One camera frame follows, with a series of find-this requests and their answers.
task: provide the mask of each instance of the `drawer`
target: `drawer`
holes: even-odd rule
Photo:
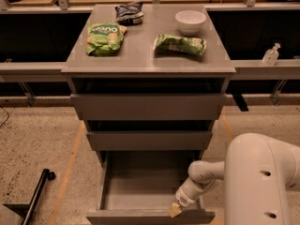
[[[87,214],[92,224],[200,224],[214,213],[203,200],[170,218],[175,192],[188,177],[192,151],[110,152],[99,186],[98,208]]]
[[[107,131],[88,132],[94,151],[205,150],[211,131]]]
[[[71,95],[83,120],[216,120],[225,99],[225,94]]]

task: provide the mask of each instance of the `white spray bottle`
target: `white spray bottle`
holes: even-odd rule
[[[266,66],[273,66],[278,60],[279,48],[280,48],[280,44],[275,43],[275,46],[272,49],[269,49],[267,52],[265,52],[265,55],[262,59],[262,63],[265,64]]]

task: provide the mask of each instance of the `concrete floor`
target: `concrete floor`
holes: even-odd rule
[[[261,133],[300,146],[300,97],[280,97],[274,106],[266,96],[246,97],[249,112],[240,112],[232,98],[214,125],[214,136],[203,159],[225,157],[230,141],[243,133]],[[68,98],[37,98],[33,107],[23,98],[0,98],[9,118],[0,127],[0,202],[29,203],[44,168],[56,173],[48,181],[32,225],[87,225],[95,210],[101,167],[85,137],[85,128]],[[0,125],[7,114],[0,109]],[[300,224],[300,192],[288,192],[293,224]],[[212,224],[224,219],[223,182],[204,195]]]

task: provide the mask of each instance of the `white bowl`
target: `white bowl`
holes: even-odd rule
[[[204,22],[206,16],[200,11],[185,10],[180,11],[175,15],[180,32],[187,36],[197,34]]]

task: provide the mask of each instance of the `cabinet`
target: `cabinet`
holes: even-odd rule
[[[155,53],[158,33],[181,36],[175,14],[202,11],[203,57]],[[114,5],[95,6],[62,69],[71,100],[103,168],[92,224],[208,223],[203,200],[170,218],[174,193],[201,157],[225,103],[235,70],[201,5],[144,5],[142,24],[127,29],[114,57],[84,53],[89,23],[113,22]]]

